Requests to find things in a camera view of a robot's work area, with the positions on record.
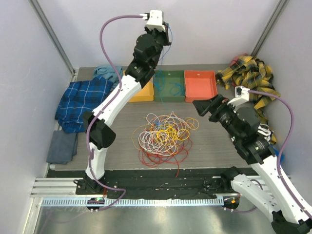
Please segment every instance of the black base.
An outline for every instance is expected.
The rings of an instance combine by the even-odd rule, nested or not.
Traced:
[[[100,180],[103,184],[127,190],[125,199],[207,199],[214,194],[234,193],[220,176],[225,169],[181,169],[177,170],[115,170],[105,171]],[[256,175],[251,168],[241,169],[246,175]],[[49,171],[47,177],[83,177],[76,182],[77,195],[103,194],[96,182],[85,177],[84,171]],[[120,193],[107,191],[109,198],[117,198]]]

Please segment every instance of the white wall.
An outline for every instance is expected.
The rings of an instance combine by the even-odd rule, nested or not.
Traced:
[[[290,1],[259,58],[271,65],[274,86],[292,106],[295,113],[294,133],[285,149],[283,166],[302,193],[312,204],[312,1]],[[267,109],[270,124],[279,145],[284,141],[290,124],[286,107],[275,101]]]
[[[229,63],[250,53],[278,0],[39,0],[74,67],[108,64],[99,31],[110,18],[165,12],[174,43],[163,64]],[[113,62],[128,65],[144,30],[138,19],[115,21],[104,31]]]
[[[7,1],[0,15],[0,233],[17,234],[71,75],[28,1]]]

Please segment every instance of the green tray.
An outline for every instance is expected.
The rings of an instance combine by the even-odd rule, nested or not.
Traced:
[[[154,101],[184,102],[184,71],[155,71]]]

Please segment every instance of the gray cloth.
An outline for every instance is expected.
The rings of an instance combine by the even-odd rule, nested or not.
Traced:
[[[77,133],[54,131],[47,157],[48,163],[66,164],[77,154]]]

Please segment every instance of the blue rope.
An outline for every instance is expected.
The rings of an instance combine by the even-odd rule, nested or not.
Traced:
[[[171,31],[171,28],[169,27],[169,24],[166,24],[170,30],[170,34],[171,34],[171,44],[172,44],[172,40],[173,40],[173,35],[172,35],[172,31]],[[164,50],[162,51],[162,57],[159,59],[160,60],[160,65],[162,66],[162,62],[163,62],[163,59],[165,57],[165,55],[168,53],[168,51],[170,50],[171,48],[171,45],[169,46],[168,50],[164,53]],[[158,90],[158,93],[159,93],[159,96],[160,96],[160,100],[163,103],[162,101],[162,97],[161,97],[161,91],[164,89],[164,85],[165,85],[165,77],[162,73],[161,70],[158,71],[157,74],[154,75],[154,86],[156,86],[157,90]]]
[[[182,84],[173,83],[173,82],[170,82],[170,83],[173,84],[172,88],[169,91],[171,95],[173,95],[173,96],[177,96],[177,95],[183,96],[184,95],[184,87]],[[178,89],[178,91],[176,93],[173,93],[173,91],[172,91],[174,88]]]

